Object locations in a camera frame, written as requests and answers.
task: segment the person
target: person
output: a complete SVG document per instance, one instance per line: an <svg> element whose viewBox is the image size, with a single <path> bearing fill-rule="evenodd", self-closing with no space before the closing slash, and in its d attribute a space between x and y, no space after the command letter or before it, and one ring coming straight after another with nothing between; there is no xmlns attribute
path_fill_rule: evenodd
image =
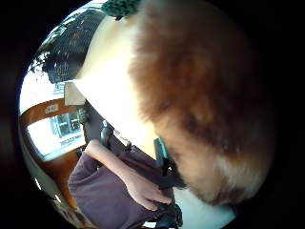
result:
<svg viewBox="0 0 305 229"><path fill-rule="evenodd" d="M142 0L129 18L103 19L75 84L143 152L162 138L191 192L225 205L253 198L273 164L265 76L252 40L219 8Z"/></svg>
<svg viewBox="0 0 305 229"><path fill-rule="evenodd" d="M161 191L160 178L154 160L135 146L116 156L93 139L71 172L68 186L80 212L96 227L137 228L163 215L157 202L172 202L173 190Z"/></svg>

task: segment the black object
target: black object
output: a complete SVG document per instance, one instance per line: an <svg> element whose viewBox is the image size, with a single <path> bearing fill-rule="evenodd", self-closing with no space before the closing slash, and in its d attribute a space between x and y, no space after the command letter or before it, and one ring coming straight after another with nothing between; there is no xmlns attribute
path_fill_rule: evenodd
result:
<svg viewBox="0 0 305 229"><path fill-rule="evenodd" d="M103 146L110 149L110 138L113 136L113 128L110 127L110 124L104 120L103 127L101 131L101 142Z"/></svg>

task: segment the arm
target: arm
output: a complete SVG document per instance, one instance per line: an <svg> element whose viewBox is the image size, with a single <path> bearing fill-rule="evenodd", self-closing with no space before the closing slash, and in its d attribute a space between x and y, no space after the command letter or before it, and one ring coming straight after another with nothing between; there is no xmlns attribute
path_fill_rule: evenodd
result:
<svg viewBox="0 0 305 229"><path fill-rule="evenodd" d="M162 195L156 184L140 176L133 168L126 165L116 155L101 145L98 140L89 142L85 149L85 154L100 161L120 177L133 200L146 209L152 211L157 209L152 203L153 200L162 203L170 203L172 201L170 198Z"/></svg>

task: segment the hair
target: hair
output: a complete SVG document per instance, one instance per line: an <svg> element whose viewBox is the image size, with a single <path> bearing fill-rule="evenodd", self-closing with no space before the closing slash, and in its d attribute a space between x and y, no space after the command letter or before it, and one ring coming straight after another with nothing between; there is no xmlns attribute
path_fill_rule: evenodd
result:
<svg viewBox="0 0 305 229"><path fill-rule="evenodd" d="M203 163L199 148L212 149L222 179L213 198L203 197L199 177L179 171L201 199L219 204L252 197L271 166L274 133L253 44L225 13L201 0L143 0L136 17L129 73L139 114L164 136L178 170L177 156L195 154ZM173 147L168 127L185 136L172 135L174 142L198 149Z"/></svg>

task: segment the window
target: window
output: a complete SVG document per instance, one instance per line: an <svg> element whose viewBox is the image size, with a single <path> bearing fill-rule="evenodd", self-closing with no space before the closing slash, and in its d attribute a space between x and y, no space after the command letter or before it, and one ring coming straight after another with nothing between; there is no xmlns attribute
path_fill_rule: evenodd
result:
<svg viewBox="0 0 305 229"><path fill-rule="evenodd" d="M32 144L42 160L51 160L86 144L76 113L42 119L28 127Z"/></svg>

